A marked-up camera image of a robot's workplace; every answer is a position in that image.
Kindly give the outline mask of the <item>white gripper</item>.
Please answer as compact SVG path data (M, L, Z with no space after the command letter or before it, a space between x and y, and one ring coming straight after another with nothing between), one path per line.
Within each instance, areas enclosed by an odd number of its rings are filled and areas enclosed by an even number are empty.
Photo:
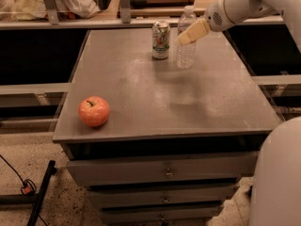
M227 13L226 0L216 0L212 2L207 7L204 18L200 18L193 23L179 20L178 27L188 24L188 27L178 35L177 42L179 45L193 43L208 35L210 28L214 32L222 32L235 26L235 23L230 19Z

